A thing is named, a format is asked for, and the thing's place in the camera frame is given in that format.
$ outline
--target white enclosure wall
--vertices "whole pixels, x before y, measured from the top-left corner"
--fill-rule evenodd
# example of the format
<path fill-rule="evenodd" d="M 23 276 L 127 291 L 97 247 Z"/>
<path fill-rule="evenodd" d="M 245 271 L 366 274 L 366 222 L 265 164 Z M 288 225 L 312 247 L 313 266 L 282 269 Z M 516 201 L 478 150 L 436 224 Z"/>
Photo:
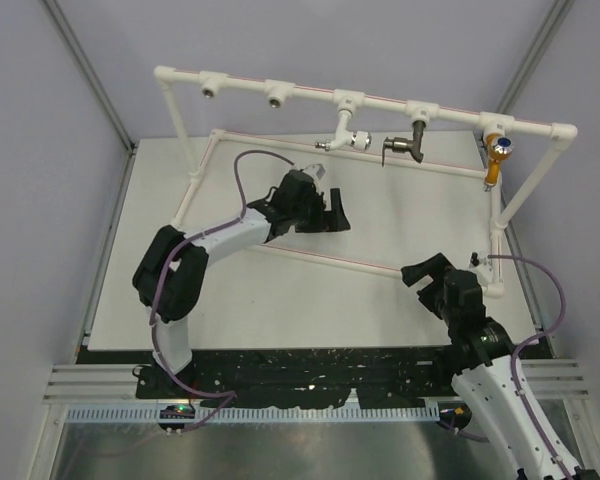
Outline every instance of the white enclosure wall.
<path fill-rule="evenodd" d="M 156 65 L 493 110 L 551 2 L 59 3 L 137 140 L 174 136 L 152 76 Z M 268 134 L 335 128 L 333 106 L 320 102 L 291 99 L 272 112 L 257 94 L 226 91 L 209 105 L 194 87 L 179 93 L 192 135 L 212 128 Z M 399 114 L 361 110 L 353 128 L 403 131 L 410 124 Z"/>
<path fill-rule="evenodd" d="M 514 226 L 524 253 L 550 266 L 564 283 L 568 309 L 562 339 L 600 404 L 600 1 L 575 3 L 512 114 L 571 122 L 580 131 Z M 534 140 L 525 137 L 503 167 L 511 190 L 544 148 Z M 553 288 L 538 284 L 547 311 L 555 315 Z"/>
<path fill-rule="evenodd" d="M 0 480 L 70 359 L 125 153 L 42 7 L 0 1 Z"/>

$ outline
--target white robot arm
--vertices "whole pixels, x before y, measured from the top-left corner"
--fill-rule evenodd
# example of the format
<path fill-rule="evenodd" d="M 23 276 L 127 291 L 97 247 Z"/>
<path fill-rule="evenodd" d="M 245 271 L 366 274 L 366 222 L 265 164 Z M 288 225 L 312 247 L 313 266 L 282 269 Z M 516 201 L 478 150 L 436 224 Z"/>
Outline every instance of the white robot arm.
<path fill-rule="evenodd" d="M 259 245 L 286 234 L 293 226 L 299 233 L 340 232 L 351 228 L 342 208 L 339 189 L 331 189 L 331 210 L 326 210 L 318 181 L 324 175 L 320 164 L 290 170 L 267 197 L 245 205 L 236 220 L 202 233 L 180 232 L 171 226 L 156 234 L 133 276 L 140 301 L 151 307 L 159 290 L 155 323 L 154 359 L 173 374 L 192 359 L 188 314 L 195 307 L 204 275 L 215 262 L 251 245 Z M 165 282 L 159 277 L 171 252 L 186 243 L 170 265 Z"/>
<path fill-rule="evenodd" d="M 599 480 L 582 470 L 547 420 L 527 386 L 506 330 L 486 315 L 482 288 L 473 272 L 457 270 L 441 253 L 402 268 L 403 282 L 447 324 L 451 345 L 440 362 L 451 387 L 471 409 L 501 463 L 518 480 Z"/>

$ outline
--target metal floor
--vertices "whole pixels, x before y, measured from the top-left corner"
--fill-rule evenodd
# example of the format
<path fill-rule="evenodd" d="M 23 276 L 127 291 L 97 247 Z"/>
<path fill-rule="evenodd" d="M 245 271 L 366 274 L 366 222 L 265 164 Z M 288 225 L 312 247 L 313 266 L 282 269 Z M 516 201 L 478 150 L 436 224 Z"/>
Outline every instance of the metal floor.
<path fill-rule="evenodd" d="M 563 442 L 579 457 L 562 402 L 541 404 Z M 51 478 L 513 478 L 501 470 L 489 444 L 456 438 L 431 422 L 210 425 L 182 437 L 160 435 L 112 458 L 90 453 L 119 451 L 156 431 L 152 424 L 67 424 Z M 473 423 L 468 431 L 480 433 Z"/>

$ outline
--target purple cable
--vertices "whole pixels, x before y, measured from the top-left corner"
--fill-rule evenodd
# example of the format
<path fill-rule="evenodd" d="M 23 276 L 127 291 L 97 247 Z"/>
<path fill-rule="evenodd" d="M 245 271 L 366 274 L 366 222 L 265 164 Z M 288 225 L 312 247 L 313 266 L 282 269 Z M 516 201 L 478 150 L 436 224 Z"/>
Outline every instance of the purple cable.
<path fill-rule="evenodd" d="M 164 265 L 162 266 L 162 271 L 160 272 L 160 277 L 158 278 L 158 285 L 156 286 L 156 293 L 153 297 L 153 304 L 151 305 L 151 314 L 149 315 L 149 326 L 151 327 L 151 341 L 153 343 L 153 349 L 156 352 L 156 355 L 158 356 L 158 360 L 160 361 L 160 364 L 162 366 L 162 368 L 164 369 L 165 372 L 167 372 L 167 375 L 169 375 L 169 377 L 171 378 L 171 380 L 173 380 L 173 382 L 178 385 L 180 388 L 182 388 L 184 391 L 189 392 L 193 395 L 196 395 L 198 397 L 203 397 L 203 398 L 223 398 L 223 397 L 228 397 L 227 400 L 225 400 L 221 406 L 225 406 L 226 404 L 229 403 L 229 401 L 231 399 L 233 399 L 233 397 L 235 397 L 235 392 L 233 391 L 227 391 L 227 392 L 221 392 L 221 393 L 209 393 L 209 392 L 201 392 L 199 390 L 196 390 L 194 388 L 189 387 L 188 385 L 184 384 L 177 376 L 175 373 L 173 373 L 173 371 L 171 370 L 171 368 L 169 367 L 168 363 L 165 361 L 164 356 L 162 355 L 162 352 L 160 351 L 160 346 L 158 345 L 158 336 L 157 336 L 157 332 L 156 332 L 156 322 L 157 322 L 157 309 L 158 309 L 158 305 L 160 303 L 160 297 L 162 296 L 162 290 L 164 288 L 164 282 L 167 278 L 167 272 L 169 271 L 169 267 L 171 265 L 171 262 L 173 261 L 173 259 L 176 257 L 176 255 L 178 254 L 178 252 L 180 250 L 182 250 L 186 245 L 189 245 L 192 242 L 195 242 L 196 240 L 198 240 L 199 238 L 202 238 L 205 235 L 211 235 L 213 233 L 217 233 L 221 230 L 224 230 L 225 228 L 229 228 L 232 227 L 234 225 L 237 225 L 238 223 L 240 223 L 242 221 L 242 219 L 244 218 L 244 216 L 247 213 L 247 199 L 245 197 L 245 193 L 244 193 L 244 188 L 242 186 L 242 181 L 240 180 L 240 173 L 238 172 L 238 162 L 240 161 L 241 158 L 247 156 L 247 155 L 252 155 L 252 154 L 263 154 L 263 155 L 270 155 L 272 157 L 276 157 L 279 158 L 280 160 L 288 163 L 291 166 L 294 166 L 295 164 L 289 160 L 288 158 L 275 153 L 275 152 L 269 152 L 267 150 L 246 150 L 242 153 L 240 153 L 235 160 L 233 161 L 233 174 L 235 176 L 236 179 L 236 184 L 238 186 L 238 192 L 240 193 L 240 202 L 242 204 L 242 207 L 240 209 L 240 214 L 238 215 L 237 218 L 234 218 L 233 220 L 230 220 L 226 223 L 223 223 L 221 225 L 217 225 L 215 227 L 210 228 L 209 230 L 205 230 L 203 232 L 199 232 L 196 233 L 195 235 L 192 235 L 191 237 L 185 238 L 182 242 L 180 242 L 178 245 L 176 245 L 176 247 L 171 250 L 171 252 L 169 252 L 169 255 L 167 256 L 167 259 L 164 262 Z M 208 419 L 203 419 L 200 421 L 200 423 L 202 422 L 206 422 L 208 421 Z"/>
<path fill-rule="evenodd" d="M 169 252 L 169 255 L 167 256 L 167 259 L 164 262 L 162 271 L 160 272 L 160 277 L 158 279 L 156 293 L 154 295 L 153 304 L 151 306 L 151 314 L 149 315 L 149 326 L 151 327 L 151 342 L 153 343 L 153 349 L 155 350 L 156 354 L 158 355 L 158 359 L 160 360 L 160 363 L 162 364 L 162 368 L 164 369 L 165 372 L 167 372 L 167 374 L 169 375 L 171 380 L 173 380 L 180 388 L 182 388 L 183 390 L 185 390 L 193 395 L 196 395 L 198 397 L 204 397 L 204 398 L 224 398 L 224 397 L 226 397 L 220 403 L 220 405 L 218 405 L 211 412 L 209 412 L 209 414 L 207 414 L 206 417 L 204 417 L 202 420 L 200 420 L 197 423 L 193 423 L 189 426 L 184 427 L 182 429 L 181 433 L 191 432 L 192 430 L 196 430 L 196 429 L 206 425 L 213 417 L 215 417 L 218 414 L 218 412 L 220 410 L 222 410 L 224 407 L 226 407 L 235 398 L 236 394 L 234 391 L 221 392 L 221 393 L 201 392 L 199 390 L 196 390 L 196 389 L 191 388 L 188 385 L 184 384 L 176 376 L 176 374 L 173 373 L 173 371 L 171 370 L 171 368 L 169 368 L 169 365 L 165 361 L 165 358 L 162 355 L 162 352 L 160 351 L 160 346 L 158 345 L 156 329 L 154 328 L 156 325 L 156 322 L 157 322 L 157 317 L 156 317 L 157 306 L 160 302 L 160 297 L 162 296 L 162 290 L 164 289 L 164 282 L 167 277 L 167 272 L 169 270 L 169 266 L 171 265 L 171 262 L 173 261 L 174 257 L 178 254 L 178 252 L 180 250 L 182 250 L 186 245 L 188 245 L 192 242 L 195 242 L 196 240 L 203 237 L 204 235 L 211 235 L 213 233 L 217 233 L 221 230 L 224 230 L 225 228 L 229 228 L 234 225 L 237 225 L 244 218 L 245 214 L 247 213 L 247 199 L 246 199 L 246 196 L 244 193 L 244 187 L 242 186 L 242 181 L 240 180 L 240 173 L 238 172 L 238 162 L 240 161 L 240 159 L 242 157 L 245 157 L 245 156 L 251 155 L 251 154 L 256 154 L 256 153 L 263 154 L 263 155 L 270 155 L 272 157 L 279 158 L 280 160 L 283 160 L 284 162 L 287 162 L 292 167 L 295 166 L 295 164 L 291 160 L 289 160 L 287 157 L 280 155 L 278 153 L 275 153 L 275 152 L 269 152 L 267 150 L 246 150 L 246 151 L 240 153 L 233 161 L 233 174 L 236 179 L 236 184 L 238 186 L 238 192 L 240 193 L 240 202 L 242 204 L 241 209 L 240 209 L 240 214 L 238 215 L 237 218 L 234 218 L 233 220 L 223 223 L 222 225 L 212 227 L 203 232 L 196 233 L 195 235 L 192 235 L 191 237 L 184 239 L 182 242 L 180 242 L 178 245 L 176 245 L 175 248 L 173 250 L 171 250 L 171 252 Z M 160 436 L 162 433 L 163 433 L 162 431 L 150 433 L 149 435 L 141 438 L 140 440 L 129 445 L 128 447 L 124 447 L 120 450 L 116 450 L 116 451 L 112 451 L 112 452 L 91 452 L 91 451 L 86 450 L 84 448 L 84 444 L 86 442 L 86 437 L 85 437 L 80 441 L 80 443 L 76 447 L 75 451 L 71 455 L 71 458 L 67 464 L 67 467 L 65 468 L 64 474 L 62 475 L 61 479 L 62 480 L 66 479 L 67 476 L 69 475 L 69 473 L 71 472 L 71 470 L 73 470 L 73 466 L 78 458 L 78 453 L 81 450 L 85 450 L 87 452 L 87 454 L 93 455 L 95 457 L 115 458 L 115 457 L 119 457 L 120 455 L 129 453 L 130 451 L 134 450 L 135 448 L 139 447 L 140 445 L 145 444 L 149 440 L 152 440 L 155 437 Z"/>
<path fill-rule="evenodd" d="M 505 260 L 513 260 L 516 262 L 528 263 L 529 265 L 536 267 L 538 270 L 544 272 L 551 279 L 553 284 L 556 286 L 556 290 L 558 290 L 558 295 L 560 296 L 560 313 L 558 313 L 558 318 L 553 323 L 553 325 L 551 325 L 551 327 L 549 327 L 547 330 L 536 333 L 535 335 L 532 335 L 531 337 L 524 340 L 522 343 L 520 343 L 515 348 L 515 350 L 513 351 L 513 354 L 511 355 L 511 376 L 513 377 L 513 383 L 516 386 L 516 390 L 521 391 L 521 390 L 523 390 L 523 388 L 522 388 L 522 382 L 520 381 L 520 376 L 518 374 L 518 364 L 517 364 L 517 360 L 520 358 L 520 353 L 527 345 L 531 344 L 532 342 L 535 342 L 536 340 L 540 340 L 541 338 L 551 335 L 558 328 L 560 328 L 560 325 L 562 325 L 562 322 L 564 321 L 564 317 L 565 317 L 566 310 L 567 310 L 566 296 L 564 294 L 562 285 L 560 285 L 560 282 L 555 277 L 555 275 L 553 273 L 551 273 L 551 271 L 549 271 L 549 269 L 547 267 L 539 264 L 538 262 L 536 262 L 534 260 L 529 260 L 528 258 L 519 257 L 517 255 L 488 255 L 487 258 L 501 258 L 501 259 L 505 259 Z M 529 414 L 531 423 L 533 423 L 533 426 L 536 428 L 538 435 L 540 435 L 540 438 L 542 438 L 542 441 L 544 442 L 545 446 L 547 447 L 547 449 L 549 450 L 549 452 L 551 453 L 553 458 L 557 459 L 558 451 L 555 449 L 553 443 L 551 442 L 551 440 L 549 440 L 547 433 L 542 428 L 542 425 L 540 424 L 538 417 L 536 417 L 536 414 L 533 411 L 533 407 L 531 406 L 531 403 L 529 402 L 529 400 L 527 399 L 527 397 L 525 395 L 520 395 L 519 398 L 520 398 L 520 400 L 522 400 L 522 404 L 524 405 L 525 410 Z M 558 460 L 556 460 L 556 462 L 557 462 L 558 466 L 560 467 L 560 470 L 562 470 L 562 473 L 564 474 L 565 478 L 567 480 L 573 480 L 573 476 L 569 473 L 569 470 L 565 466 L 564 462 L 558 461 Z"/>

